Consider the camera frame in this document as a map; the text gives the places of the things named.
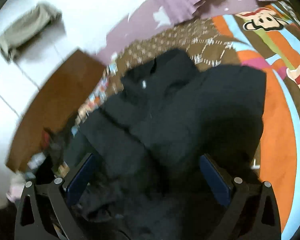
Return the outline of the black jacket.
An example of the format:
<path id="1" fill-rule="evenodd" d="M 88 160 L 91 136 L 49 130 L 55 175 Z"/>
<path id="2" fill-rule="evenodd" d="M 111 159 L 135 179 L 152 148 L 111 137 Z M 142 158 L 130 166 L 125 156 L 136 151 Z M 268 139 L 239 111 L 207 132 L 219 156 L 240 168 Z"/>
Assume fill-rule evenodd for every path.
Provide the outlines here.
<path id="1" fill-rule="evenodd" d="M 266 74 L 220 65 L 201 72 L 174 49 L 130 69 L 123 91 L 89 114 L 67 146 L 96 157 L 74 211 L 91 239 L 207 239 L 224 209 L 204 180 L 209 154 L 230 174 L 250 169 L 263 132 Z"/>

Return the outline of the beige cloth on wall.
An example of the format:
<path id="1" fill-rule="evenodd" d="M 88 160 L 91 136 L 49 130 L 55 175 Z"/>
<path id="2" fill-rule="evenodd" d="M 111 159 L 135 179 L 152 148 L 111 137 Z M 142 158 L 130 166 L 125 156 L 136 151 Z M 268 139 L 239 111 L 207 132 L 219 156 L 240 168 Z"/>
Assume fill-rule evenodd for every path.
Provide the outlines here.
<path id="1" fill-rule="evenodd" d="M 15 20 L 0 35 L 0 53 L 10 62 L 19 56 L 19 48 L 43 31 L 48 25 L 58 21 L 62 12 L 49 3 L 38 3 L 34 8 Z"/>

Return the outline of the brown wooden headboard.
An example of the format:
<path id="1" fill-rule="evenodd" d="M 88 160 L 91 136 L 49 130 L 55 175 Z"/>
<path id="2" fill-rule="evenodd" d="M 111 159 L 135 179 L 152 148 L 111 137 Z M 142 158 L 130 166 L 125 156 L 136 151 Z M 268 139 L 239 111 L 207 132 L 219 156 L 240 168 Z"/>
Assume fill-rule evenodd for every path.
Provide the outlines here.
<path id="1" fill-rule="evenodd" d="M 61 129 L 88 98 L 105 68 L 81 50 L 58 67 L 34 97 L 14 134 L 6 161 L 11 171 L 26 170 L 29 159 L 40 152 L 43 129 Z"/>

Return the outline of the dark clothes pile by bed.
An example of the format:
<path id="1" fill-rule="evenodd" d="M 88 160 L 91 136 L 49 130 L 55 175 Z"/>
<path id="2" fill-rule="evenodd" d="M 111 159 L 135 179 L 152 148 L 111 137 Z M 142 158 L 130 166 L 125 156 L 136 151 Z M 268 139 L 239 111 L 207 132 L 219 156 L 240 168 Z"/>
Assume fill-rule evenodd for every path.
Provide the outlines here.
<path id="1" fill-rule="evenodd" d="M 48 168 L 58 176 L 65 177 L 70 168 L 64 161 L 64 150 L 71 141 L 73 135 L 71 128 L 54 133 L 49 128 L 44 128 L 40 142 L 41 152 L 34 154 L 27 166 L 31 170 L 38 170 L 44 162 Z"/>

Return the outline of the cartoon monkey bed blanket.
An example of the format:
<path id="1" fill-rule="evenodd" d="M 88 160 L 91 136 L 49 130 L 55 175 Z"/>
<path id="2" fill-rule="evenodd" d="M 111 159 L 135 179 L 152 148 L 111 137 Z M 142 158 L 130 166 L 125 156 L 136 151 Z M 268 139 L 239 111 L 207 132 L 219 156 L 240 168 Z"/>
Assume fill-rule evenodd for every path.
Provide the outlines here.
<path id="1" fill-rule="evenodd" d="M 194 20 L 133 42 L 115 62 L 105 101 L 123 91 L 126 72 L 174 49 L 185 51 L 201 72 L 226 64 L 265 72 L 263 132 L 250 164 L 258 181 L 230 174 L 208 155 L 232 178 L 251 184 L 270 182 L 281 239 L 300 239 L 300 24 L 276 3 Z"/>

